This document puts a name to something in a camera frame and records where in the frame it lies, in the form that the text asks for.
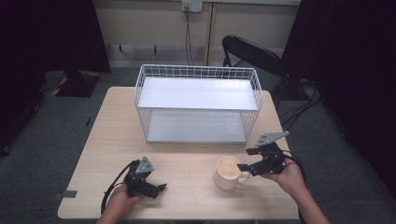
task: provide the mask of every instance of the person's arm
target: person's arm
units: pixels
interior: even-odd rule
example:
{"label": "person's arm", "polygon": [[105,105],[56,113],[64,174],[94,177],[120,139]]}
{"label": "person's arm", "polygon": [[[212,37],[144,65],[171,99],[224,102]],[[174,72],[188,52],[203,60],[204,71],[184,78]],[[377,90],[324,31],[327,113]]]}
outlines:
{"label": "person's arm", "polygon": [[115,224],[117,221],[125,216],[132,207],[145,198],[143,195],[136,195],[129,197],[128,189],[125,184],[121,184],[114,189],[107,202],[105,212],[96,222],[97,224]]}
{"label": "person's arm", "polygon": [[309,190],[306,188],[303,175],[297,163],[285,159],[285,170],[279,175],[264,174],[262,177],[274,180],[297,203],[304,221],[307,224],[328,224]]}

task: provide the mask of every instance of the chair backrest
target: chair backrest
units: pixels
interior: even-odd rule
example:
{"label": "chair backrest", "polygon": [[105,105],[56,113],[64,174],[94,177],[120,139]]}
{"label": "chair backrest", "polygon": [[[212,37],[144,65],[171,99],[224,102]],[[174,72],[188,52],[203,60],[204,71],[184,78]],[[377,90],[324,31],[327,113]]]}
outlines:
{"label": "chair backrest", "polygon": [[227,35],[222,39],[222,46],[225,53],[223,66],[230,66],[230,55],[238,57],[262,70],[268,71],[278,76],[285,77],[281,59],[271,50],[252,43],[236,35]]}

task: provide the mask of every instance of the person's left hand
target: person's left hand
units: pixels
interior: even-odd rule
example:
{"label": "person's left hand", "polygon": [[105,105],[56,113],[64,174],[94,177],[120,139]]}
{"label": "person's left hand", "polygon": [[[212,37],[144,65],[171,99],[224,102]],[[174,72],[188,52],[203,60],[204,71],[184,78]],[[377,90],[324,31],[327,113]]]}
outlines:
{"label": "person's left hand", "polygon": [[126,184],[121,184],[114,189],[108,199],[105,212],[97,223],[116,223],[121,217],[125,216],[136,203],[142,201],[144,198],[145,196],[141,194],[129,197]]}

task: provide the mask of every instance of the black stand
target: black stand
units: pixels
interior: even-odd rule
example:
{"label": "black stand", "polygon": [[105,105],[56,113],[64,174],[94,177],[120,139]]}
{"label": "black stand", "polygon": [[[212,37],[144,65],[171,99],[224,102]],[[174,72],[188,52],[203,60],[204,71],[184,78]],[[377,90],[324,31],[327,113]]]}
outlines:
{"label": "black stand", "polygon": [[72,97],[90,97],[100,76],[81,73],[78,70],[65,70],[66,79],[60,84],[54,95]]}

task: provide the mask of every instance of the mug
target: mug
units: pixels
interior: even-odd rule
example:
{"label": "mug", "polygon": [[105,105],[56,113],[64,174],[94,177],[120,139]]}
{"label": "mug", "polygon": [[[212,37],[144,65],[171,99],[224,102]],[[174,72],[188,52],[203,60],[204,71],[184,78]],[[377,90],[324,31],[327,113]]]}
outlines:
{"label": "mug", "polygon": [[213,180],[221,189],[234,189],[236,185],[250,177],[249,172],[241,172],[236,164],[241,163],[237,158],[225,156],[221,158],[213,174]]}

